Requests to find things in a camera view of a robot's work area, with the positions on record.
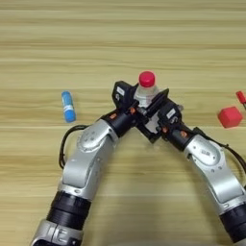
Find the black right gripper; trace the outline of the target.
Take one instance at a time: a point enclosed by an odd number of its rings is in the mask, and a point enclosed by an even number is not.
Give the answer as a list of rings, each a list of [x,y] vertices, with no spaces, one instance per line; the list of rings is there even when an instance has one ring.
[[[177,105],[177,109],[183,111],[184,106]],[[155,143],[160,138],[159,127],[156,124],[138,124],[137,128],[151,143]],[[181,123],[162,127],[161,136],[179,151],[183,151],[194,137],[194,133],[184,123]]]

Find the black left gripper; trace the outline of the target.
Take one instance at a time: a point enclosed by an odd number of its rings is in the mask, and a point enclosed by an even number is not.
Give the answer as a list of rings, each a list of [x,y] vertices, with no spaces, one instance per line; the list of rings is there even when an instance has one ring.
[[[168,97],[169,89],[159,92],[151,104],[146,108],[147,116],[152,117],[164,104]],[[138,102],[134,101],[130,106],[119,107],[102,116],[114,130],[118,137],[126,134],[131,128],[140,123],[146,123],[147,117],[139,111]]]

